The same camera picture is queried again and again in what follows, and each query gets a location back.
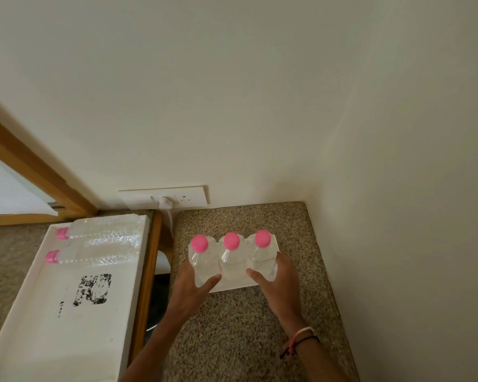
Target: plastic water bottle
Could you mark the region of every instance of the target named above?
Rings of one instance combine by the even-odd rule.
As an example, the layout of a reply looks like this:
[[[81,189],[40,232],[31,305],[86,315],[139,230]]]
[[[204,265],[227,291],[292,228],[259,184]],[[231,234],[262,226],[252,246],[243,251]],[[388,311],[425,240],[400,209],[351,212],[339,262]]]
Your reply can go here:
[[[134,237],[72,240],[70,245],[46,254],[47,263],[119,264],[137,260],[140,242]]]
[[[92,237],[140,237],[142,233],[141,217],[137,214],[121,214],[107,217],[81,218],[70,227],[57,230],[57,239]]]
[[[195,270],[195,284],[201,287],[209,277],[220,273],[217,264],[216,240],[214,237],[196,235],[187,246],[190,263]]]
[[[260,272],[267,279],[272,277],[278,250],[273,244],[271,233],[266,230],[258,231],[252,240],[248,240],[248,243],[254,249],[250,259],[251,268]]]
[[[218,242],[220,269],[224,278],[244,277],[248,268],[249,247],[246,240],[235,232],[229,232]]]

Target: pack of water bottles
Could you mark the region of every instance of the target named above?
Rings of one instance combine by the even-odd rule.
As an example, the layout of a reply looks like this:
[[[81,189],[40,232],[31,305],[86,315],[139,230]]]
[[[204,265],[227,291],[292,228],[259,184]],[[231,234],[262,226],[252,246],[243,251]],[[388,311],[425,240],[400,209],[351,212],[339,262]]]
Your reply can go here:
[[[187,250],[198,287],[216,274],[222,274],[225,282],[245,278],[248,268],[260,272],[269,281],[276,276],[278,244],[267,230],[248,238],[229,232],[218,241],[214,237],[196,235]]]
[[[136,260],[140,253],[145,216],[122,214],[82,218],[57,230],[64,248],[46,254],[47,263],[116,264]]]

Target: electrical outlet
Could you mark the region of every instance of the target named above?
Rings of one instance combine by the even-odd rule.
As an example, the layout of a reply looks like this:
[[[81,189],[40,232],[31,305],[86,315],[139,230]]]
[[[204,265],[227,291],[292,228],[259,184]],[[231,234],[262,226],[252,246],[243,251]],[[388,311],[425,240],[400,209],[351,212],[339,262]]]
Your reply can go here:
[[[172,200],[174,208],[207,206],[203,186],[120,190],[118,193],[122,201],[131,210],[158,209],[161,197]]]

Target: forearm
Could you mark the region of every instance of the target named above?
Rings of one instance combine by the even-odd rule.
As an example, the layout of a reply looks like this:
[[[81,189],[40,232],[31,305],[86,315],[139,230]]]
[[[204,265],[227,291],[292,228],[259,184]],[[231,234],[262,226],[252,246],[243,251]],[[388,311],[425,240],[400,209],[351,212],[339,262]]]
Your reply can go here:
[[[279,318],[279,320],[289,338],[301,328],[308,326],[303,317],[298,315],[287,314]],[[296,342],[311,335],[310,331],[305,331],[298,335]],[[301,342],[297,345],[296,352],[311,381],[349,381],[345,374],[336,366],[331,355],[317,340],[307,339]]]
[[[154,332],[145,347],[121,378],[121,382],[154,380],[184,322],[184,319],[173,316],[167,311],[163,319],[154,328]]]

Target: pink bottle cap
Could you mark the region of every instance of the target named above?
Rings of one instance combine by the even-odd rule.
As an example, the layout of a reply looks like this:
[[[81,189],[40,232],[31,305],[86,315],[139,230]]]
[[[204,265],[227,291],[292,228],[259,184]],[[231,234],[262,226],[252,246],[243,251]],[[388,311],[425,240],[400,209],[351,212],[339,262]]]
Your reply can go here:
[[[69,231],[69,227],[57,229],[57,239],[59,240],[67,240],[69,236],[67,232]]]
[[[228,232],[223,243],[226,249],[235,250],[239,247],[239,235],[236,232]]]
[[[50,250],[44,259],[47,263],[56,264],[58,263],[58,252],[60,252],[60,250]]]
[[[191,240],[191,247],[196,253],[204,253],[209,248],[209,241],[203,234],[197,234]]]
[[[266,248],[271,243],[271,234],[269,231],[258,231],[255,234],[255,244],[259,248]]]

